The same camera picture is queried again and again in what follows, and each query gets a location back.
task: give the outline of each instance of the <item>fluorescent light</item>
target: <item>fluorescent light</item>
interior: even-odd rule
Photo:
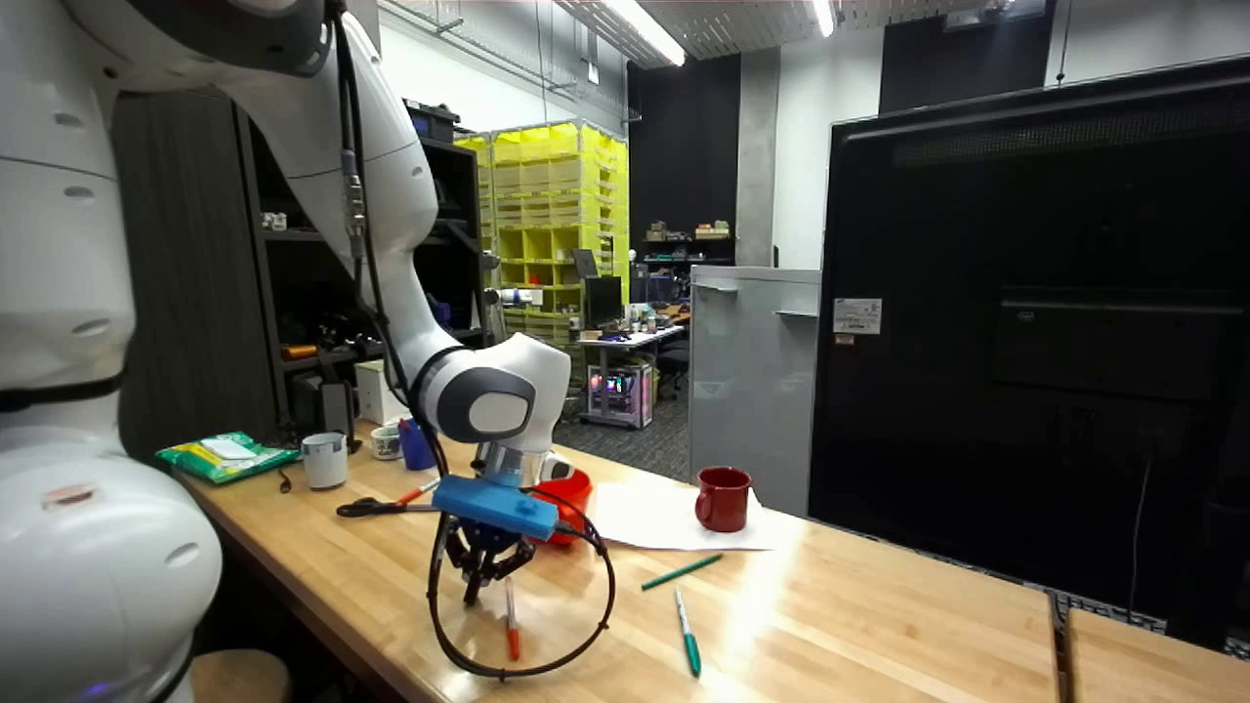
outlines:
[[[603,0],[603,7],[611,7],[623,22],[628,22],[672,66],[689,61],[689,49],[638,0]]]
[[[814,0],[814,15],[815,15],[821,36],[827,40],[832,36],[832,0]]]

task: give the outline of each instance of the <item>tissue box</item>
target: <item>tissue box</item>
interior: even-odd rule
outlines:
[[[355,363],[355,399],[365,423],[386,425],[411,419],[411,408],[391,393],[383,360]]]

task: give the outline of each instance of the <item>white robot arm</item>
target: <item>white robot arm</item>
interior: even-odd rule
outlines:
[[[132,298],[110,110],[121,88],[219,84],[267,132],[302,206],[355,266],[340,55],[353,58],[377,248],[411,399],[489,473],[545,455],[572,360],[526,337],[461,350],[413,246],[439,199],[404,102],[319,0],[0,3],[0,686],[13,699],[154,699],[181,686],[224,553],[187,492],[127,455],[119,393]]]

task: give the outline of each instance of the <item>wooden workbench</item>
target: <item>wooden workbench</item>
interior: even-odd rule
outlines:
[[[598,485],[638,492],[666,480],[564,447]],[[705,641],[705,680],[681,656],[672,601],[641,581],[692,553],[614,548],[623,592],[603,641],[538,680],[456,673],[430,632],[427,557],[434,514],[336,520],[355,494],[404,494],[413,473],[373,455],[353,459],[336,492],[295,492],[276,475],[204,489],[204,511],[276,584],[304,626],[355,673],[400,699],[1055,699],[1052,611],[1041,588],[963,570],[891,542],[786,520],[773,550],[740,550],[681,581]],[[545,570],[552,592],[567,570]],[[1080,692],[1185,692],[1241,699],[1250,666],[1138,628],[1073,618]]]

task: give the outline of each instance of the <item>storage rack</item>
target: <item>storage rack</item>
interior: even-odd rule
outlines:
[[[581,119],[552,119],[456,139],[477,153],[482,240],[500,257],[494,289],[526,289],[503,324],[572,347],[581,316],[580,248],[603,277],[628,282],[628,149]]]

